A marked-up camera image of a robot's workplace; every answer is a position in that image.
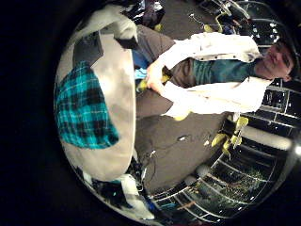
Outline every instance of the teal shirt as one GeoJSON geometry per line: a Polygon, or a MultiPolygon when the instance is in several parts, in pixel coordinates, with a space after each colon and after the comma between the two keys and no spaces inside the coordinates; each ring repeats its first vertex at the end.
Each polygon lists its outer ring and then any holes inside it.
{"type": "Polygon", "coordinates": [[[194,60],[193,72],[197,85],[243,82],[249,76],[257,76],[254,72],[257,61],[244,63],[237,59],[194,60]]]}

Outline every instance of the man's hand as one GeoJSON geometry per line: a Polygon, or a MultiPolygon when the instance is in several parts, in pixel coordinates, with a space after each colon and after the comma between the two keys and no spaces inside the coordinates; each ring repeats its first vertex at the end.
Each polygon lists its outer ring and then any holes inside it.
{"type": "Polygon", "coordinates": [[[147,69],[147,86],[149,89],[153,89],[159,94],[163,91],[163,84],[162,84],[162,69],[164,64],[160,62],[159,59],[154,61],[147,69]]]}

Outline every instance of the light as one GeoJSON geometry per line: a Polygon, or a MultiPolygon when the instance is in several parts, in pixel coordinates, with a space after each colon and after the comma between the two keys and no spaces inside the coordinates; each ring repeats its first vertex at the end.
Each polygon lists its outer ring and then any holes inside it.
{"type": "Polygon", "coordinates": [[[177,138],[178,141],[183,141],[183,140],[186,140],[188,137],[188,135],[183,135],[183,136],[180,136],[177,138]]]}
{"type": "Polygon", "coordinates": [[[294,149],[295,153],[301,156],[301,146],[296,146],[294,149]]]}

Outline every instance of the man's arm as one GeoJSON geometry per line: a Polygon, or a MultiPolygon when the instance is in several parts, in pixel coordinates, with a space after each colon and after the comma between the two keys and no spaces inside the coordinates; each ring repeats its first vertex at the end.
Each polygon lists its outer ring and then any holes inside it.
{"type": "Polygon", "coordinates": [[[188,57],[197,59],[204,57],[206,60],[208,56],[242,52],[256,56],[260,54],[256,42],[249,36],[204,32],[192,35],[189,40],[177,40],[176,44],[159,56],[159,59],[171,69],[188,57]]]}
{"type": "Polygon", "coordinates": [[[163,97],[172,101],[174,105],[166,113],[168,116],[178,117],[183,111],[191,111],[198,114],[220,114],[225,111],[229,112],[251,112],[256,111],[261,106],[261,101],[234,102],[232,100],[207,97],[201,93],[189,91],[178,87],[171,82],[167,82],[161,94],[163,97]]]}

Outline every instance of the passenger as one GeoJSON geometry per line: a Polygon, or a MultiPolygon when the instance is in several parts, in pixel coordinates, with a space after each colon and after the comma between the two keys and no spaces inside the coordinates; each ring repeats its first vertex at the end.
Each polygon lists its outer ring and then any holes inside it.
{"type": "Polygon", "coordinates": [[[256,111],[275,78],[292,79],[293,52],[283,40],[262,56],[249,36],[214,32],[172,40],[142,25],[137,35],[138,52],[150,63],[150,89],[136,98],[138,119],[256,111]],[[165,84],[162,71],[171,76],[165,84]]]}

